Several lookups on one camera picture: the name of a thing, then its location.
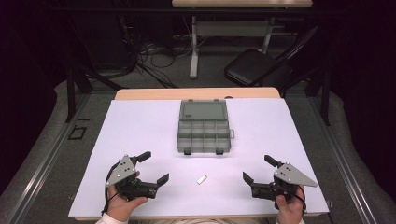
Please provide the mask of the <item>person's left hand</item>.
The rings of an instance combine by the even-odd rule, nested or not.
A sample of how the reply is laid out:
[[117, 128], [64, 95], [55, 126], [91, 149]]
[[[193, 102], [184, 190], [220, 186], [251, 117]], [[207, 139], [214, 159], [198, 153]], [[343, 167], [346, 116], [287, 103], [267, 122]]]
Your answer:
[[109, 197], [108, 208], [106, 213], [117, 221], [125, 222], [129, 220], [132, 212], [140, 205], [146, 203], [149, 199], [138, 197], [131, 201], [121, 198], [114, 186], [107, 189]]

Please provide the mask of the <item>white frame desk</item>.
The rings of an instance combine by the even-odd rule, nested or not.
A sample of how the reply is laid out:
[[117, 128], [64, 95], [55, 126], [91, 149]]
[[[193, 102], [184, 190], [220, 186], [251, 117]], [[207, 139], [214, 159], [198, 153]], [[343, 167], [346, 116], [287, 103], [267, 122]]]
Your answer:
[[[172, 0], [173, 7], [191, 9], [248, 9], [248, 8], [304, 8], [311, 7], [312, 0]], [[191, 69], [190, 78], [198, 76], [198, 36], [261, 36], [262, 51], [268, 49], [275, 18], [266, 21], [199, 21], [191, 17]]]

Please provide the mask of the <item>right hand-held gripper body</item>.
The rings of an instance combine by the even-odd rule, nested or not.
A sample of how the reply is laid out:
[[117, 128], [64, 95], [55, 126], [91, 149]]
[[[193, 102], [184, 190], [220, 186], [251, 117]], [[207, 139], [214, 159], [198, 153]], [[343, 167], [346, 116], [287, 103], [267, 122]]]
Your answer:
[[275, 201], [278, 195], [282, 195], [287, 203], [292, 198], [296, 198], [306, 208], [304, 199], [297, 195], [297, 189], [301, 186], [315, 188], [318, 184], [288, 162], [269, 161], [269, 164], [276, 168], [273, 174], [274, 180], [268, 184], [263, 184], [250, 179], [252, 197]]

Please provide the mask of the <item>grey plastic compartment box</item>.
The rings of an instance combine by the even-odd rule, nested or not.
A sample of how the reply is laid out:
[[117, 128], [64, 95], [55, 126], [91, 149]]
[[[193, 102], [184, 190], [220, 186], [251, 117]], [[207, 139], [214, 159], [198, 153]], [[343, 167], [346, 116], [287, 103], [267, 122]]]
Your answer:
[[232, 132], [225, 100], [183, 100], [177, 129], [177, 151], [194, 153], [229, 153]]

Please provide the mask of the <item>person's right hand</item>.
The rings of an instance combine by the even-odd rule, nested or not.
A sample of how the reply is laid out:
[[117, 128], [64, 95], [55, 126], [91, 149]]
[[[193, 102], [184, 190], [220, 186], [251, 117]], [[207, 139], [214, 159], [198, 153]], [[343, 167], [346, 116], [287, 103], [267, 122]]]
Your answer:
[[276, 196], [276, 204], [278, 205], [277, 218], [283, 220], [299, 221], [303, 218], [304, 211], [304, 187], [299, 186], [296, 190], [297, 197], [292, 197], [289, 202], [283, 195]]

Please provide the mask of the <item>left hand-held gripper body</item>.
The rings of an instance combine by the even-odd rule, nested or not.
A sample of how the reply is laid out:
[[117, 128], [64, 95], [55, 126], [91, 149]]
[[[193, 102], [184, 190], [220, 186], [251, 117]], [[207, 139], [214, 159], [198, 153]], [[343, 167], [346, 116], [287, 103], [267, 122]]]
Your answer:
[[108, 172], [105, 186], [114, 186], [121, 197], [132, 200], [137, 197], [154, 199], [158, 186], [156, 183], [143, 182], [137, 177], [138, 156], [124, 155]]

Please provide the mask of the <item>black metal stand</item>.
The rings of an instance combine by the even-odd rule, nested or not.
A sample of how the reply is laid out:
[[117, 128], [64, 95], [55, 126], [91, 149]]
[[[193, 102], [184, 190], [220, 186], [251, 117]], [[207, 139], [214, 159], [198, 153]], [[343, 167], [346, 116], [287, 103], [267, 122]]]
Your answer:
[[307, 87], [305, 88], [305, 94], [309, 97], [318, 95], [321, 91], [320, 101], [320, 116], [324, 123], [329, 126], [329, 100], [331, 90], [331, 71], [327, 68], [316, 68], [313, 71], [313, 75], [310, 78]]
[[77, 110], [75, 87], [78, 87], [78, 89], [83, 94], [88, 94], [92, 92], [92, 85], [85, 75], [83, 66], [77, 61], [71, 61], [66, 77], [68, 107], [66, 118], [67, 122], [69, 122], [75, 116]]

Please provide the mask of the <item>aluminium floor rail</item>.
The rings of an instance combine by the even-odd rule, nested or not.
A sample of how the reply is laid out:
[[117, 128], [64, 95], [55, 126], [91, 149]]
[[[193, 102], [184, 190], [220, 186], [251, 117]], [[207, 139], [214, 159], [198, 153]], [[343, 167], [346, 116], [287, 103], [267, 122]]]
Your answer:
[[0, 196], [0, 224], [21, 224], [24, 220], [90, 97], [89, 94], [80, 95], [75, 114], [66, 120], [65, 95], [59, 96], [49, 121]]
[[308, 97], [307, 100], [314, 111], [320, 129], [324, 133], [324, 136], [330, 145], [333, 160], [336, 163], [341, 177], [343, 178], [348, 194], [354, 203], [355, 208], [357, 209], [362, 224], [377, 224], [377, 220], [375, 219], [375, 216], [365, 196], [363, 195], [361, 186], [358, 184], [357, 179], [353, 175], [352, 170], [347, 162], [347, 158], [339, 146], [336, 137], [331, 130], [331, 127], [325, 123], [321, 116], [318, 99], [316, 97]]

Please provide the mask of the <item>white table sheet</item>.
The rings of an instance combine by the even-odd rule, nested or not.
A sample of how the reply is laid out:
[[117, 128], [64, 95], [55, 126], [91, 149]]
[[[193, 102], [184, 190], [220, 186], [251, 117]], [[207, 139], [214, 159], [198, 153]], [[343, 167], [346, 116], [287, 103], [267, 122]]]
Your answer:
[[[145, 151], [151, 157], [137, 164], [142, 180], [154, 182], [169, 174], [155, 199], [136, 208], [135, 219], [264, 217], [276, 214], [273, 202], [253, 198], [243, 172], [259, 183], [273, 179], [269, 155], [289, 162], [309, 177], [315, 175], [286, 102], [282, 99], [230, 99], [229, 122], [235, 137], [229, 153], [192, 154], [177, 151], [178, 100], [115, 100], [106, 118], [69, 215], [98, 218], [105, 204], [110, 167], [124, 155]], [[196, 181], [207, 175], [206, 181]]]

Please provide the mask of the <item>black folding chair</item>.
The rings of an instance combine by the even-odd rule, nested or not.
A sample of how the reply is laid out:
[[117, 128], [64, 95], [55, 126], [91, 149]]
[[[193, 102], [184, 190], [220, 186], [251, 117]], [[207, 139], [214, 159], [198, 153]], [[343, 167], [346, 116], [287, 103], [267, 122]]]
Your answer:
[[317, 32], [317, 26], [306, 31], [276, 58], [247, 49], [225, 66], [224, 76], [241, 87], [273, 87], [283, 91], [293, 72], [290, 60], [303, 51]]

